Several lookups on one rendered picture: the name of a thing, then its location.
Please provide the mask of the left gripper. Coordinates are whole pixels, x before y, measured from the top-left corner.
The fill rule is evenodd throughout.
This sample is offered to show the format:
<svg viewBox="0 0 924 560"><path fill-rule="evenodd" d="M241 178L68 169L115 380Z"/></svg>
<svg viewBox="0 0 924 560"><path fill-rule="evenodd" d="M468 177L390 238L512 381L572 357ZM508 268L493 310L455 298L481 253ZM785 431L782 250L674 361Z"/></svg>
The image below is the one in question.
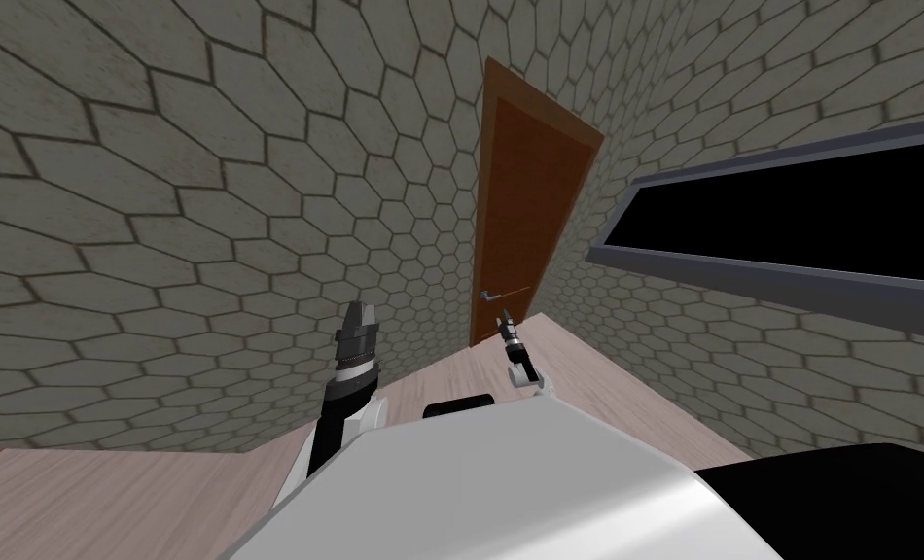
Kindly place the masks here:
<svg viewBox="0 0 924 560"><path fill-rule="evenodd" d="M362 356L373 353L376 345L376 318L372 304L363 304L359 326L359 302L347 305L342 329L335 332L337 356Z"/></svg>

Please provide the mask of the brown door leaf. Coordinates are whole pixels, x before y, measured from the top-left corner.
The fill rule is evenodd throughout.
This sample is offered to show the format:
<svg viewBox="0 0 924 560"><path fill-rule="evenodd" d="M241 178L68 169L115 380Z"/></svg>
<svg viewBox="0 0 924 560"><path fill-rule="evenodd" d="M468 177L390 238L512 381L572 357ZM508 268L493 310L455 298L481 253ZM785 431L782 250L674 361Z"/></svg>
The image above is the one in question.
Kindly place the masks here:
<svg viewBox="0 0 924 560"><path fill-rule="evenodd" d="M487 183L479 188L470 344L496 334L504 308L525 319L603 135L549 103L495 102ZM483 301L479 292L503 294Z"/></svg>

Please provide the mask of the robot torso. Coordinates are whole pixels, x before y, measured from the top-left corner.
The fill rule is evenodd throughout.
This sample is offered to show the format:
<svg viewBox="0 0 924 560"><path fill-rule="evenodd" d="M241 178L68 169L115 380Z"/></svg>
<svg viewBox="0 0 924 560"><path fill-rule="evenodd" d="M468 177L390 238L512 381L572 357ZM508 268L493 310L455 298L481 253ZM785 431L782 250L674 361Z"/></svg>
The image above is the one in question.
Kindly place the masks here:
<svg viewBox="0 0 924 560"><path fill-rule="evenodd" d="M219 560L782 560L692 470L536 396L363 433Z"/></svg>

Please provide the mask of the dark window with grey frame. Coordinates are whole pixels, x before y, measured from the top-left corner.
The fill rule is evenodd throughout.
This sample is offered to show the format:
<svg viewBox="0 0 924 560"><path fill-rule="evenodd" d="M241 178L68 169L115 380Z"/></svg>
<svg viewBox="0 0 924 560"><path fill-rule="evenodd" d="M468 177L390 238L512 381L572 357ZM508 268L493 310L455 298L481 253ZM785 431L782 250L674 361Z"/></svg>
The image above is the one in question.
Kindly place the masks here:
<svg viewBox="0 0 924 560"><path fill-rule="evenodd" d="M634 179L586 260L924 335L924 121Z"/></svg>

